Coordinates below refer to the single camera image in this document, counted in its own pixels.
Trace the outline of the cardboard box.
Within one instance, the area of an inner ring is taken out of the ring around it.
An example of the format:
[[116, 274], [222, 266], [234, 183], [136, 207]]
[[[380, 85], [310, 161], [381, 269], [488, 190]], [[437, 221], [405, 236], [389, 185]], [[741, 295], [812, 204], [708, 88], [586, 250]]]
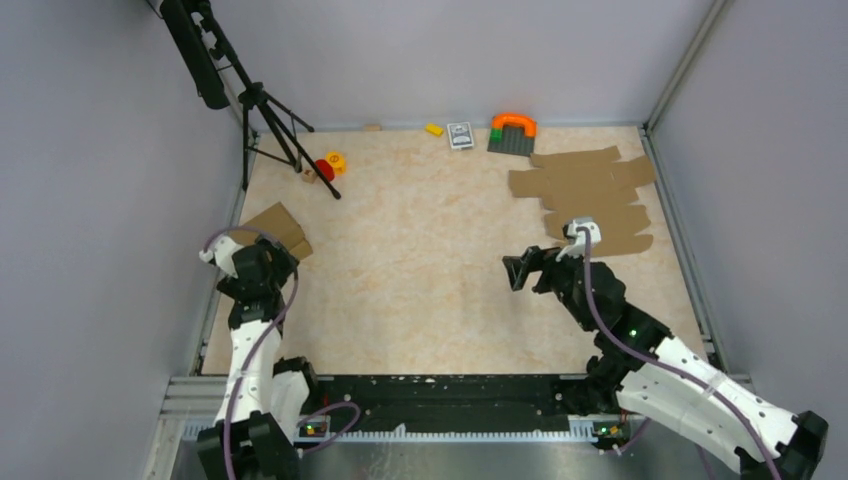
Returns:
[[302, 261], [313, 254], [313, 248], [306, 239], [305, 231], [286, 207], [277, 202], [258, 215], [243, 223], [271, 234], [279, 240], [289, 253]]

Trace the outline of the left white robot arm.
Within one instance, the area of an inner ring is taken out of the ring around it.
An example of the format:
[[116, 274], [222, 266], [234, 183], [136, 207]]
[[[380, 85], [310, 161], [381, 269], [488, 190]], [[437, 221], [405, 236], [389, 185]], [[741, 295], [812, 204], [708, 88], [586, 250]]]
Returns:
[[298, 479], [297, 422], [321, 397], [305, 358], [276, 358], [292, 302], [283, 287], [298, 277], [298, 261], [277, 241], [242, 245], [227, 234], [200, 257], [222, 271], [216, 288], [233, 302], [225, 392], [213, 425], [197, 436], [203, 472], [209, 479]]

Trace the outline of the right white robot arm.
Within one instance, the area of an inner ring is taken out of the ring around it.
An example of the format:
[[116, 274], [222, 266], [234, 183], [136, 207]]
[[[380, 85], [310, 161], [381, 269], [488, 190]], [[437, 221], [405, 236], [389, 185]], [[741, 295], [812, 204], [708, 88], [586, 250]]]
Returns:
[[631, 304], [626, 286], [603, 262], [558, 259], [531, 246], [502, 263], [512, 290], [530, 274], [537, 294], [551, 293], [600, 353], [586, 376], [565, 390], [579, 413], [625, 410], [676, 432], [743, 479], [809, 479], [822, 460], [828, 422], [812, 411], [778, 407], [692, 351], [662, 322]]

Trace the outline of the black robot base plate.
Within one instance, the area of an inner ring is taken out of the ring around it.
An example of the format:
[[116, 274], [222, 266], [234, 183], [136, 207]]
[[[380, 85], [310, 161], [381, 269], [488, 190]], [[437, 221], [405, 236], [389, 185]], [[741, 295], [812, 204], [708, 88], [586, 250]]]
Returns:
[[334, 375], [310, 382], [302, 407], [348, 438], [408, 436], [531, 439], [572, 434], [622, 442], [635, 414], [582, 374]]

